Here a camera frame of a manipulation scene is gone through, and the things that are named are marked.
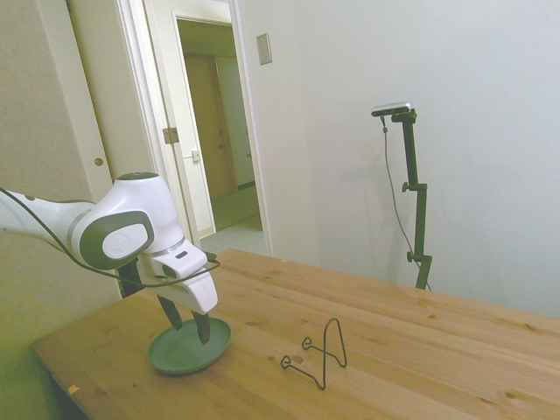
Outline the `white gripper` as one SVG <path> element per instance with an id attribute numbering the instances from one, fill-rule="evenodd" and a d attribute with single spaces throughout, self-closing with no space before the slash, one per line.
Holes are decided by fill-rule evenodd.
<path id="1" fill-rule="evenodd" d="M 205 345 L 211 336 L 210 318 L 207 314 L 218 304 L 214 280 L 206 267 L 194 271 L 195 277 L 175 282 L 172 277 L 157 278 L 146 257 L 140 257 L 140 278 L 144 285 L 155 285 L 150 288 L 158 294 L 157 298 L 171 326 L 179 331 L 183 320 L 175 304 L 183 305 L 192 310 L 199 341 Z"/>

